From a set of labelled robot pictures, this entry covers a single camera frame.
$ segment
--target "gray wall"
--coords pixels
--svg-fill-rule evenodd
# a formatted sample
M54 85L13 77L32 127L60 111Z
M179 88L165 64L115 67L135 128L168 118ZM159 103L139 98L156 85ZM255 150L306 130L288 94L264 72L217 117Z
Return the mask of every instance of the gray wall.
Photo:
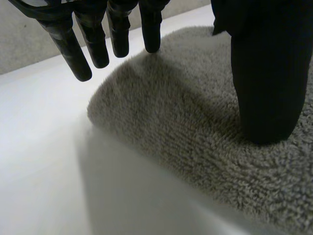
M204 5L210 0L171 0L163 10L163 17L174 16ZM140 27L138 7L130 15L132 28ZM34 20L24 16L8 0L0 0L0 74L34 64L59 54L50 36ZM108 22L103 20L109 35ZM84 39L74 20L74 32L81 46Z

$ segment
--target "white table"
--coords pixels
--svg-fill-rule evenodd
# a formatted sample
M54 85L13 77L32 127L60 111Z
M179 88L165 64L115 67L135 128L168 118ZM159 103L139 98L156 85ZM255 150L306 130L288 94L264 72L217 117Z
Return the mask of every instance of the white table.
M205 6L164 20L162 35L213 21ZM278 234L92 127L91 95L142 51L141 29L130 32L127 58L107 45L110 65L85 83L61 56L0 76L0 235Z

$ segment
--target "black robotic finger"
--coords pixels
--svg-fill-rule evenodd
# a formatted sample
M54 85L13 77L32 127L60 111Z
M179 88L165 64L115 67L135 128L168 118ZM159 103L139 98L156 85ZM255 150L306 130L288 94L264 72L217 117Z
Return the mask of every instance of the black robotic finger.
M109 0L108 21L110 27L113 52L116 57L122 58L128 55L128 34L130 23L128 16L138 4L138 0Z
M142 35L147 52L157 52L161 44L161 11L170 0L139 0Z
M99 69L109 64L109 55L105 41L106 35L101 25L106 8L106 0L89 0L78 1L74 10L92 62Z
M50 34L75 77L82 82L91 79L91 69L72 29L72 16L69 15L61 20L38 20L38 22Z

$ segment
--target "gray towel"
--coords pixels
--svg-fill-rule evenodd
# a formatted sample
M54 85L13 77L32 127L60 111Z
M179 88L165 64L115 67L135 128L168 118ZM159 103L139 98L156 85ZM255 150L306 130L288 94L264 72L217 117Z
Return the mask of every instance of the gray towel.
M195 27L116 69L88 107L92 123L250 218L313 234L313 63L288 141L259 147L241 133L230 37Z

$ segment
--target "towel fabric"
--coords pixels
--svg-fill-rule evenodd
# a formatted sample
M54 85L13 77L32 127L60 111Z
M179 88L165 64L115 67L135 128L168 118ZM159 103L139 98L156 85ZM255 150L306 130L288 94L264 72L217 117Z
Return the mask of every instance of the towel fabric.
M92 97L92 123L219 202L292 234L313 234L313 63L287 141L246 141L232 83L230 37L177 31L156 54L116 69Z

